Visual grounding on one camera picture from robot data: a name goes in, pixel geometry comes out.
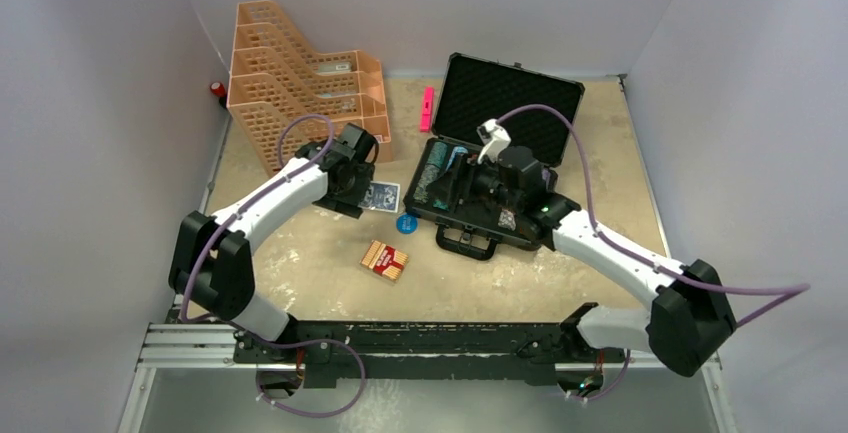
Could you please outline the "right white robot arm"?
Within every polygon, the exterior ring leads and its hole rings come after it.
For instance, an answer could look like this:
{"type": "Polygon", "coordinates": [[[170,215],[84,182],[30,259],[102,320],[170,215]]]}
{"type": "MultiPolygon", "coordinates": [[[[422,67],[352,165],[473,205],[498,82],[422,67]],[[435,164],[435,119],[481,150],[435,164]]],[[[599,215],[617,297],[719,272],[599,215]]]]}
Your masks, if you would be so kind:
{"type": "Polygon", "coordinates": [[[672,372],[693,376],[737,328],[716,269],[665,257],[601,225],[555,192],[553,178],[530,149],[508,147],[496,160],[457,154],[427,191],[451,207],[478,202],[511,213],[514,233],[579,260],[641,303],[639,309],[587,307],[561,334],[569,357],[584,360],[603,348],[643,351],[672,372]]]}

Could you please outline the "red playing card deck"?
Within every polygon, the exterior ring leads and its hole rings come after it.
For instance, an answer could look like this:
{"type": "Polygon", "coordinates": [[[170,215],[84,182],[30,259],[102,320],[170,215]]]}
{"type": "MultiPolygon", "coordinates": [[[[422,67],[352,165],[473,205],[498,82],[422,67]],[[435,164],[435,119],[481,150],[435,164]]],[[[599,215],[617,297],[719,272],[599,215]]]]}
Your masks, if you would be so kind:
{"type": "Polygon", "coordinates": [[[396,248],[374,240],[363,255],[360,265],[377,276],[397,282],[409,262],[409,256],[396,248]]]}

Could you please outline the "black poker chip case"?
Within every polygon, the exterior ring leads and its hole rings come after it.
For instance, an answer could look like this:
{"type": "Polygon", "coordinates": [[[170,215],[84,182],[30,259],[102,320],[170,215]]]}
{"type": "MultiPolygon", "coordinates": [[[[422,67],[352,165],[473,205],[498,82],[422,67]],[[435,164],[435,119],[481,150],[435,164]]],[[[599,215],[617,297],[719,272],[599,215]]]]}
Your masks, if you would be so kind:
{"type": "Polygon", "coordinates": [[[533,72],[518,64],[509,66],[452,54],[431,136],[403,200],[406,213],[436,224],[440,248],[474,260],[491,259],[500,244],[538,250],[543,245],[499,228],[500,213],[484,204],[458,205],[453,211],[437,209],[429,193],[426,203],[413,199],[415,185],[434,142],[448,145],[440,176],[455,147],[465,147],[469,155],[478,157],[482,142],[476,129],[488,119],[497,119],[510,135],[509,147],[530,149],[533,157],[553,173],[552,186],[557,192],[556,169],[568,142],[567,126],[574,121],[584,92],[579,82],[533,72]]]}

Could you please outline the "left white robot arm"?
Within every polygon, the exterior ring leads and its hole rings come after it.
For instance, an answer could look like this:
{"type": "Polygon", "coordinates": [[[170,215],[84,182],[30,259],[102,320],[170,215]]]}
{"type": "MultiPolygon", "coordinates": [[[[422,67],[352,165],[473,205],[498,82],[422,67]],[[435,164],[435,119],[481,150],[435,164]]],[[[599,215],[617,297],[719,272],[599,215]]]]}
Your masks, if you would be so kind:
{"type": "Polygon", "coordinates": [[[272,361],[297,352],[294,317],[264,297],[253,256],[285,222],[308,206],[354,219],[373,179],[378,140],[354,124],[301,146],[282,169],[238,202],[211,215],[194,211],[180,223],[169,286],[184,301],[260,337],[272,361]]]}

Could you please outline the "blue playing card deck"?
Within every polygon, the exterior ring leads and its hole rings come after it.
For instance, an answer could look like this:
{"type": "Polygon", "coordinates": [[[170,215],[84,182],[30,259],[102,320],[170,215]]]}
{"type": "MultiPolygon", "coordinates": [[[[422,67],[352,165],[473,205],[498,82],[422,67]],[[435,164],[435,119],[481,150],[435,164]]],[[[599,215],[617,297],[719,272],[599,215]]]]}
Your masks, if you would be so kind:
{"type": "Polygon", "coordinates": [[[401,197],[401,186],[398,183],[372,181],[359,207],[386,213],[397,213],[401,197]]]}

